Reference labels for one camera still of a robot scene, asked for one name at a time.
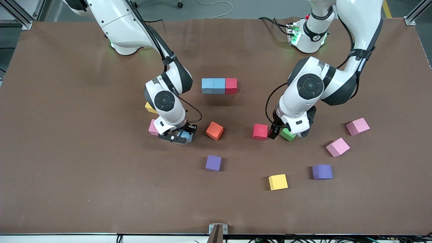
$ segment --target yellow cube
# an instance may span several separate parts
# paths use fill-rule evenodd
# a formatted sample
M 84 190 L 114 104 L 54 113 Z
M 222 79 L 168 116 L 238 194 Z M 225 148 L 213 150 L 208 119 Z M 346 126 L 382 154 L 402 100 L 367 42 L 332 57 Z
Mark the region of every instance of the yellow cube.
M 146 103 L 146 109 L 147 109 L 149 112 L 152 112 L 152 113 L 155 113 L 155 114 L 158 113 L 155 109 L 153 109 L 153 107 L 152 107 L 148 102 Z
M 288 188 L 288 183 L 286 182 L 285 174 L 270 176 L 269 181 L 270 181 L 270 189 L 272 191 Z

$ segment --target table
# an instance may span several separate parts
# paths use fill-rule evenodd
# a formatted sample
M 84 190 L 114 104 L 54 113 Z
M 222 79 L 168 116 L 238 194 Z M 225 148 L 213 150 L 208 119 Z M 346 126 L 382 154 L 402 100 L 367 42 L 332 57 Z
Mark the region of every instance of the table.
M 276 26 L 152 26 L 194 77 L 182 95 L 204 115 L 193 143 L 147 131 L 157 116 L 145 110 L 143 89 L 162 71 L 156 51 L 118 55 L 94 22 L 35 22 L 0 89 L 0 233 L 199 233 L 215 222 L 230 233 L 430 231 L 432 83 L 403 19 L 384 21 L 357 96 L 319 102 L 309 136 L 292 142 L 251 139 L 255 123 L 268 124 L 270 92 L 308 56 Z M 337 66 L 349 40 L 338 21 L 330 31 L 313 56 Z M 203 95 L 203 77 L 236 77 L 239 93 Z M 345 124 L 361 117 L 371 130 L 349 136 Z M 205 135 L 211 121 L 225 127 L 219 141 Z M 340 137 L 351 149 L 333 158 L 325 146 Z M 223 158 L 222 172 L 204 169 L 208 154 Z M 312 180 L 316 164 L 332 165 L 334 179 Z M 268 176 L 283 173 L 289 188 L 270 191 Z

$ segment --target green cube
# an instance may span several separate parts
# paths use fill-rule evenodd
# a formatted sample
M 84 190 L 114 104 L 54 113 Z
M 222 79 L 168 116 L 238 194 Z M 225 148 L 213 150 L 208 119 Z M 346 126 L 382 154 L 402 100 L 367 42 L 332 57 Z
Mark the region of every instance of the green cube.
M 286 140 L 288 140 L 288 141 L 292 141 L 292 140 L 295 138 L 295 136 L 296 136 L 296 134 L 292 135 L 292 134 L 288 131 L 287 128 L 284 128 L 284 129 L 282 130 L 282 132 L 280 132 L 280 135 L 281 135 L 282 137 L 284 137 L 284 138 L 285 138 Z

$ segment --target blue cube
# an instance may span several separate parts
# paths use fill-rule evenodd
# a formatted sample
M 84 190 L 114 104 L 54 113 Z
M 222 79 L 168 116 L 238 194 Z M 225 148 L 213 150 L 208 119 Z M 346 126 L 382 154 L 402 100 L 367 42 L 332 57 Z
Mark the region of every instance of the blue cube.
M 331 165 L 316 165 L 312 167 L 314 180 L 328 180 L 333 179 L 331 172 Z
M 213 93 L 214 94 L 225 94 L 225 79 L 214 78 L 213 79 Z
M 203 94 L 213 94 L 213 79 L 203 78 L 201 82 L 201 89 Z
M 191 143 L 191 142 L 192 142 L 192 137 L 193 137 L 193 136 L 194 136 L 193 133 L 189 133 L 189 132 L 187 132 L 187 131 L 183 131 L 183 132 L 181 133 L 181 135 L 180 135 L 180 137 L 184 137 L 184 138 L 186 138 L 186 140 L 187 140 L 188 143 Z
M 220 163 L 222 161 L 221 157 L 209 155 L 207 157 L 206 169 L 211 171 L 220 171 Z

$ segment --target gray floor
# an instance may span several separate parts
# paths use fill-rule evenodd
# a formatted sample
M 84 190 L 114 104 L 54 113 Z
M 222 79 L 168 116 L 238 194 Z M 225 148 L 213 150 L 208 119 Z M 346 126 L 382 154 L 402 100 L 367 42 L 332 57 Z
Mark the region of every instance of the gray floor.
M 305 0 L 229 0 L 233 11 L 223 18 L 257 19 L 262 16 L 284 19 L 291 16 L 304 17 L 310 13 L 310 5 Z M 419 0 L 387 0 L 393 17 L 403 17 Z M 212 3 L 216 0 L 201 0 Z M 183 8 L 177 8 L 177 0 L 137 0 L 138 10 L 145 20 L 185 20 L 206 19 L 224 14 L 231 9 L 227 3 L 211 6 L 200 5 L 196 0 L 183 0 Z M 425 52 L 432 57 L 432 8 L 417 20 L 417 31 Z M 74 14 L 61 0 L 51 0 L 44 21 L 94 21 L 91 18 Z M 15 47 L 20 28 L 0 28 L 0 48 Z M 0 68 L 6 70 L 13 54 L 13 49 L 0 49 Z

